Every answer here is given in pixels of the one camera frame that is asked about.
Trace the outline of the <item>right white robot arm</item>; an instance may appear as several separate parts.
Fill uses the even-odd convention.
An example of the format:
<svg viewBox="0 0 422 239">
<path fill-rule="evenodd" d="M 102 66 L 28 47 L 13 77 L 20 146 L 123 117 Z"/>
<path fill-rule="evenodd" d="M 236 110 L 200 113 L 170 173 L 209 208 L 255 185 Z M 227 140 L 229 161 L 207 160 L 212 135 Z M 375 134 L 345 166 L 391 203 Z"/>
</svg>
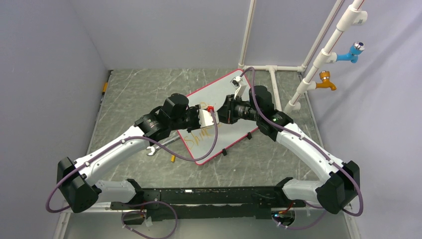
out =
<svg viewBox="0 0 422 239">
<path fill-rule="evenodd" d="M 293 119 L 274 108 L 272 95 L 264 86 L 249 90 L 249 100 L 236 94 L 227 95 L 217 110 L 220 122 L 234 124 L 238 120 L 254 121 L 260 132 L 293 152 L 318 177 L 316 181 L 286 178 L 277 185 L 274 200 L 285 207 L 293 200 L 318 203 L 326 211 L 337 214 L 358 198 L 357 213 L 363 212 L 360 190 L 360 168 L 353 162 L 343 162 L 316 144 L 294 123 Z"/>
</svg>

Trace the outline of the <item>red-framed whiteboard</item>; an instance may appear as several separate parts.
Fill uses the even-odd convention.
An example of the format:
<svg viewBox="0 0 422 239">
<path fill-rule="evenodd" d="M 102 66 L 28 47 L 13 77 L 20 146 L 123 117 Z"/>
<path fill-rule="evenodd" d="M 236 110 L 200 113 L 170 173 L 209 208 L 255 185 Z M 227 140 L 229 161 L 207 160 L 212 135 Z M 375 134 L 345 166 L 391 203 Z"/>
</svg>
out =
<svg viewBox="0 0 422 239">
<path fill-rule="evenodd" d="M 215 110 L 218 110 L 223 105 L 225 97 L 235 93 L 236 88 L 231 81 L 241 73 L 242 70 L 237 69 L 188 94 L 189 105 L 200 105 L 202 108 L 213 106 Z M 206 158 L 196 161 L 195 164 L 205 164 L 222 153 L 224 149 L 228 150 L 229 147 L 247 137 L 249 132 L 254 132 L 257 129 L 258 127 L 254 121 L 243 119 L 238 120 L 235 124 L 219 123 L 218 138 L 213 151 Z M 191 132 L 179 130 L 178 134 L 191 158 L 200 158 L 211 148 L 215 130 L 211 125 Z"/>
</svg>

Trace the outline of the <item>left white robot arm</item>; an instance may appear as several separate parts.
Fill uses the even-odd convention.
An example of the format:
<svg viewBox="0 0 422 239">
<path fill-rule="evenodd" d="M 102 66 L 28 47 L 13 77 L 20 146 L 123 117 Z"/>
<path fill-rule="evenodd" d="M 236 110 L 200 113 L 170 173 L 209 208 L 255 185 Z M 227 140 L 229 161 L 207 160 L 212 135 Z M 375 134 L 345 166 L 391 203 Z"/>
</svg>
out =
<svg viewBox="0 0 422 239">
<path fill-rule="evenodd" d="M 72 161 L 61 159 L 57 166 L 57 185 L 68 208 L 80 213 L 98 202 L 120 201 L 130 209 L 142 205 L 141 188 L 134 180 L 104 182 L 101 177 L 130 156 L 160 143 L 174 130 L 192 131 L 216 126 L 218 116 L 213 107 L 189 106 L 186 96 L 174 93 L 161 106 L 135 121 L 122 135 L 97 151 Z"/>
</svg>

